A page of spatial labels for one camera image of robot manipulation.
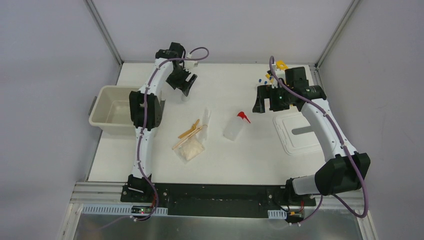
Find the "yellow test tube rack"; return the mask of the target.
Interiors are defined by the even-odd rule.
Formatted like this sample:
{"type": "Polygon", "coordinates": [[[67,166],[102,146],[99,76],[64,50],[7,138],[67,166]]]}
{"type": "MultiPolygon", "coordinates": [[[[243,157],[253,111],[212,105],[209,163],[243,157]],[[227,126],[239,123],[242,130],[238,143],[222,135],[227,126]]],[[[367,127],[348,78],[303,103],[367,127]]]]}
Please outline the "yellow test tube rack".
{"type": "MultiPolygon", "coordinates": [[[[272,69],[274,70],[276,76],[281,79],[282,82],[285,82],[286,79],[286,74],[285,74],[285,70],[287,70],[289,67],[282,61],[282,60],[278,60],[278,61],[274,61],[272,63],[272,69]]],[[[276,78],[272,75],[272,71],[268,70],[267,74],[269,75],[269,77],[273,77],[273,81],[270,81],[270,83],[273,86],[278,86],[278,81],[276,80],[276,78]]]]}

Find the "white bin lid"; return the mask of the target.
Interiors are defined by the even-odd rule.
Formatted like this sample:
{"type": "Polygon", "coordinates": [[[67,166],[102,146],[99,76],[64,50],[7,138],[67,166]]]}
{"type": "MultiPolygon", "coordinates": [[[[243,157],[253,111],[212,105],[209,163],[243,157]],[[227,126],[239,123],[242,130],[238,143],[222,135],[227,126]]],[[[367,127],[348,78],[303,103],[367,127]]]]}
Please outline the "white bin lid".
{"type": "Polygon", "coordinates": [[[281,114],[273,123],[285,152],[290,156],[321,152],[311,125],[301,113],[281,114]]]}

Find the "bag of white powder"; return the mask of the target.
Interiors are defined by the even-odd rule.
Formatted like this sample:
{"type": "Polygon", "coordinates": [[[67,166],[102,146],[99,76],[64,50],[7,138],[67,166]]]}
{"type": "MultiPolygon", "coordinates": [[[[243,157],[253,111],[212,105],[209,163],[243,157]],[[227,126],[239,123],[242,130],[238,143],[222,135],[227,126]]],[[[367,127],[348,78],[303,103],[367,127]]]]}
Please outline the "bag of white powder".
{"type": "Polygon", "coordinates": [[[201,142],[197,140],[197,138],[190,138],[185,141],[177,150],[177,153],[180,157],[189,162],[201,154],[205,150],[205,147],[201,142]]]}

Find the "beige plastic bin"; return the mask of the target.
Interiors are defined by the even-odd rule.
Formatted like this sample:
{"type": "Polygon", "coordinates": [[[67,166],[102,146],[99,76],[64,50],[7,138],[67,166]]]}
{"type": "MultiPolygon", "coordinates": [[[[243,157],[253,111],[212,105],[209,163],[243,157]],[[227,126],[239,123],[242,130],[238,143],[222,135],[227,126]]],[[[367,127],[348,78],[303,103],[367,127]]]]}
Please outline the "beige plastic bin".
{"type": "Polygon", "coordinates": [[[102,87],[89,116],[90,125],[110,135],[134,137],[140,130],[136,130],[131,120],[129,96],[138,89],[138,86],[102,87]]]}

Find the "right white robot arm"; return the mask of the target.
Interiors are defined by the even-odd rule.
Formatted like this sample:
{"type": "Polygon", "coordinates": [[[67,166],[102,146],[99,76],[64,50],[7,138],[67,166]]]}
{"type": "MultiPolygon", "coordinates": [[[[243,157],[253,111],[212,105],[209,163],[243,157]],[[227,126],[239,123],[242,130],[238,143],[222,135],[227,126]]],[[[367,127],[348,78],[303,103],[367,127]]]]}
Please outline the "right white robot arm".
{"type": "Polygon", "coordinates": [[[257,87],[252,111],[264,113],[265,100],[269,100],[273,112],[295,106],[315,133],[325,160],[315,174],[289,179],[284,200],[296,205],[308,194],[329,196],[361,189],[371,160],[349,143],[334,119],[324,90],[309,84],[304,67],[281,69],[272,64],[267,73],[273,84],[257,87]]]}

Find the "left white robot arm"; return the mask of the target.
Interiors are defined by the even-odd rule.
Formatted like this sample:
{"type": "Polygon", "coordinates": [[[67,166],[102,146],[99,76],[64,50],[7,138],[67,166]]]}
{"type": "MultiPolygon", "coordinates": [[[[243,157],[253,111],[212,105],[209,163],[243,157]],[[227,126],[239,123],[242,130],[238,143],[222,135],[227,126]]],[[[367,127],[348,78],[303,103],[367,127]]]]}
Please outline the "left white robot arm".
{"type": "Polygon", "coordinates": [[[179,89],[187,98],[197,75],[185,65],[190,57],[185,48],[172,42],[168,49],[160,49],[155,54],[153,70],[148,79],[138,89],[129,94],[130,119],[135,127],[136,152],[127,186],[140,202],[147,202],[153,196],[150,176],[152,174],[153,138],[162,122],[165,100],[162,88],[168,84],[179,89]]]}

